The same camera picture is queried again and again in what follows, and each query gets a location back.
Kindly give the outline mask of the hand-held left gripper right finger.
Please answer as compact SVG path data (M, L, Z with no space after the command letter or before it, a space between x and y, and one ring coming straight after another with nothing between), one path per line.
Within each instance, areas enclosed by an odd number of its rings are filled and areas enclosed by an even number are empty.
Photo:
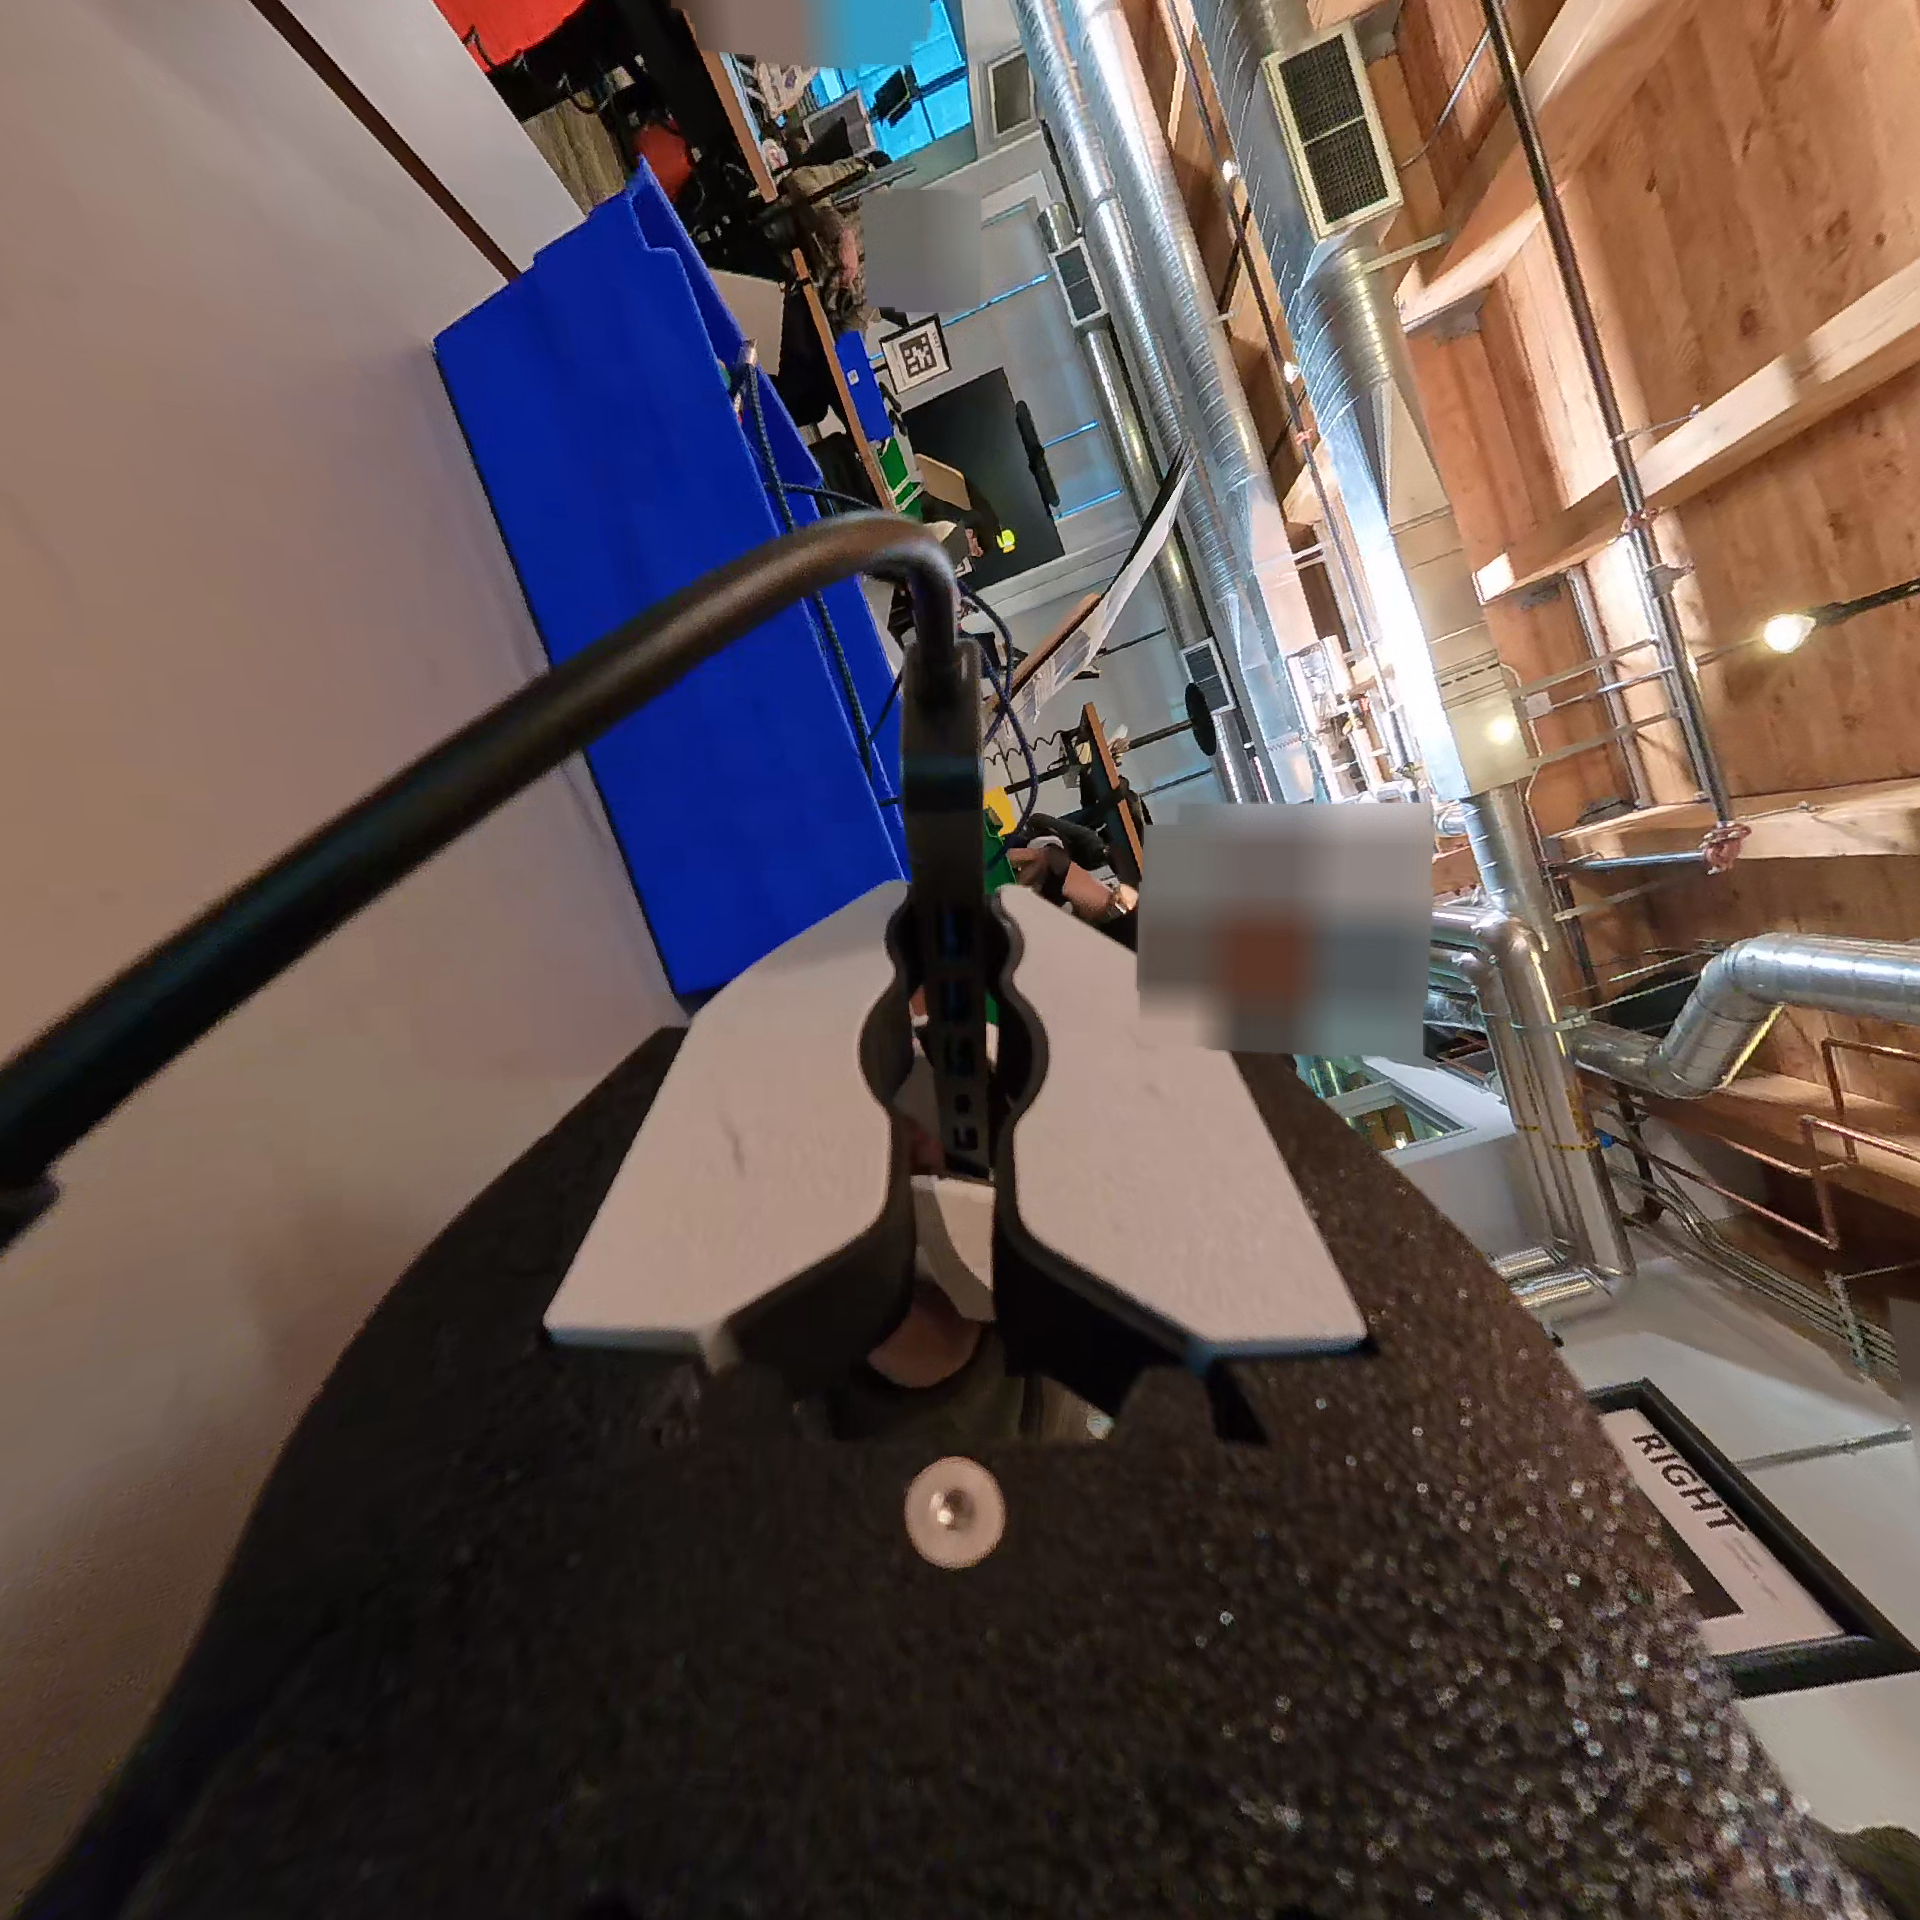
M1367 1326L1228 1052L1143 1017L1135 959L1017 887L992 901L992 1287L1053 1381L1348 1354Z

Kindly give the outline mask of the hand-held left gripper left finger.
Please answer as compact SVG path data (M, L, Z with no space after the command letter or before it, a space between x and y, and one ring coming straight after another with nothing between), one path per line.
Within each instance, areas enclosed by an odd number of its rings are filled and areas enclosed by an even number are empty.
M905 1002L877 885L726 982L670 1064L544 1309L559 1345L723 1373L839 1373L902 1312L913 1256L896 1088Z

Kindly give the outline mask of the grey usb hub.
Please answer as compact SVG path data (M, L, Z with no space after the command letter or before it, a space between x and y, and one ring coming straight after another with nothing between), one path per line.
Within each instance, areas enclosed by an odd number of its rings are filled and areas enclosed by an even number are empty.
M910 887L910 961L943 1161L992 1173L988 1054L988 882L977 757L977 656L952 625L908 648L901 695L901 813Z

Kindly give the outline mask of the wooden background desk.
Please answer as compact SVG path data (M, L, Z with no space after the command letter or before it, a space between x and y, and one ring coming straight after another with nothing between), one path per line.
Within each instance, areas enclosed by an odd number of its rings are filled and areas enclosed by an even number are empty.
M724 55L708 53L696 45L702 68L708 77L720 112L726 119L726 130L737 146L740 165L748 168L758 206L757 231L765 246L784 253L784 271L790 285L800 290L800 308L806 314L806 335L814 341L811 359L819 360L820 375L827 378L839 420L852 441L855 464L861 471L863 485L873 503L892 509L893 490L879 469L877 452L863 434L856 416L856 397L848 383L848 370L837 356L833 332L820 292L820 277L814 271L814 256L806 250L809 241L803 236L798 204L782 199L782 185L765 158L761 142L761 126L752 114L752 104L737 84L736 70Z

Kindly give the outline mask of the person's right hand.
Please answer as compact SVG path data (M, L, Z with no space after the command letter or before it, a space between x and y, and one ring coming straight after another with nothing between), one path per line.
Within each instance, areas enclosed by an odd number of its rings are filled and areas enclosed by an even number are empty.
M919 1281L901 1324L868 1351L863 1364L892 1386L931 1389L971 1364L982 1330L941 1287Z

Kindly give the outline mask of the silver bent pipe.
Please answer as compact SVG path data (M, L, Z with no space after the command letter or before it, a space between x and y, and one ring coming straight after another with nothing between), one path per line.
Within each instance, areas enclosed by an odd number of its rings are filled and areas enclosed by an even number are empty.
M1783 1010L1918 1021L1918 943L1769 932L1710 959L1662 1037L1583 1021L1576 1066L1649 1097L1699 1100L1732 1082Z

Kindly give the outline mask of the white hanging banner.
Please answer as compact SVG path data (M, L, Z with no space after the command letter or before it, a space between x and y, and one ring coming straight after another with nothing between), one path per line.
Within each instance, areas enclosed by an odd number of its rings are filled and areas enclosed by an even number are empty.
M1009 685L1009 708L1023 722L1035 719L1053 695L1080 672L1089 670L1105 648L1139 586L1161 562L1161 552L1177 525L1190 474L1193 452L1184 449L1159 481L1149 513L1110 583L1021 662L1015 673L1017 685Z

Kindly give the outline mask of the blue plastic bin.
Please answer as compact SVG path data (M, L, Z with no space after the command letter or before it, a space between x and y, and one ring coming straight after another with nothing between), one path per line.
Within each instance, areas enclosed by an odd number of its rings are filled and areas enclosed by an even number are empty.
M825 479L660 183L637 170L435 341L548 662L788 525ZM905 874L896 666L856 578L588 750L672 993Z

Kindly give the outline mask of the black computer monitor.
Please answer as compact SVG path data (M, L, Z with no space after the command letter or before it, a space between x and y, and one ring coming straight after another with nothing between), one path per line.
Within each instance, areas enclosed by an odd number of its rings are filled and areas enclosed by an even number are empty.
M1009 583L1064 556L1030 462L1037 442L1032 418L1000 367L908 406L902 425L920 458L932 457L966 481L981 543L966 576L976 589Z

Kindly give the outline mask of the ceiling air vent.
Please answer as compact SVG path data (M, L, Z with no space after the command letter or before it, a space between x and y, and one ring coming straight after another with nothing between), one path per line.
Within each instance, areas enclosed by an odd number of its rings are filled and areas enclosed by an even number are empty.
M1329 241L1403 208L1400 170L1384 138L1350 21L1262 60L1283 142L1315 241Z

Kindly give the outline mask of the orange chair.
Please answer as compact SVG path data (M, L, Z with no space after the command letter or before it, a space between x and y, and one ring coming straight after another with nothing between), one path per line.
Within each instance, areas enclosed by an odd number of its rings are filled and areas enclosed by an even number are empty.
M488 74L547 45L585 2L436 2L470 60Z

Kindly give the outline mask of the silver ventilation duct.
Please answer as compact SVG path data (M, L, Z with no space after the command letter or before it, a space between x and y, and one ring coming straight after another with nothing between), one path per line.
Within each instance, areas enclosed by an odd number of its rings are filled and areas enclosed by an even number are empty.
M1200 466L1209 610L1286 799L1311 708L1292 666L1359 646L1388 777L1457 817L1504 912L1543 874L1536 759L1471 583L1384 273L1388 221L1315 241L1262 60L1307 4L1013 4L1063 177L1145 404Z

